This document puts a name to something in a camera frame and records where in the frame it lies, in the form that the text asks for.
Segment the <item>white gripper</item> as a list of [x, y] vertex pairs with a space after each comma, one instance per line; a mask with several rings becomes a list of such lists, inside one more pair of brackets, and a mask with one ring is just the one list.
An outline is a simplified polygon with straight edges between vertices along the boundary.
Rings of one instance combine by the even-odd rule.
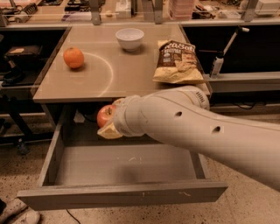
[[140, 137], [144, 134], [139, 117], [142, 98], [132, 95], [115, 100], [116, 106], [113, 122], [98, 129], [97, 134], [105, 139], [125, 137]]

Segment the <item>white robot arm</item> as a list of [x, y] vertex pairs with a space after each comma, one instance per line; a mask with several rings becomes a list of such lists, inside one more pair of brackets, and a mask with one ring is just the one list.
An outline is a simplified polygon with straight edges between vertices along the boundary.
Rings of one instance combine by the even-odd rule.
[[147, 135], [194, 151], [277, 191], [280, 125], [218, 115], [194, 86], [132, 95], [114, 102], [113, 117], [98, 129], [107, 139]]

